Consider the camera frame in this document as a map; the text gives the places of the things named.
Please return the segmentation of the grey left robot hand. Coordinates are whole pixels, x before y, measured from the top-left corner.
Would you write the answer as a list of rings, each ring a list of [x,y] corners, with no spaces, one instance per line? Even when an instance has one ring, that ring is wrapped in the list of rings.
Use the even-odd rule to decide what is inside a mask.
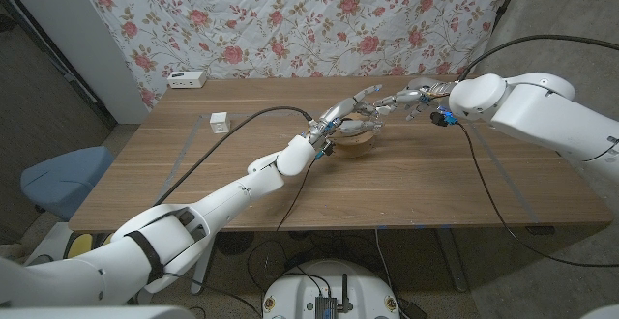
[[[344,136],[358,135],[367,131],[377,132],[383,123],[377,120],[346,120],[352,113],[362,116],[376,117],[378,111],[371,103],[364,101],[364,98],[382,88],[381,84],[372,85],[363,89],[353,97],[344,99],[330,109],[325,111],[317,121],[309,124],[307,136],[309,144],[314,148],[321,147],[326,139],[339,131]]]

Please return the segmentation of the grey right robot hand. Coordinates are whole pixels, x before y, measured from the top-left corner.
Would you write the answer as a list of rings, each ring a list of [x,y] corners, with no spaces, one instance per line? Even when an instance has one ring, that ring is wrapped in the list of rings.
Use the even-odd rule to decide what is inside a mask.
[[[456,85],[457,82],[418,77],[412,79],[401,91],[376,101],[373,106],[382,115],[392,113],[403,106],[408,112],[406,121],[412,121],[426,110],[449,113],[451,111],[449,96]]]

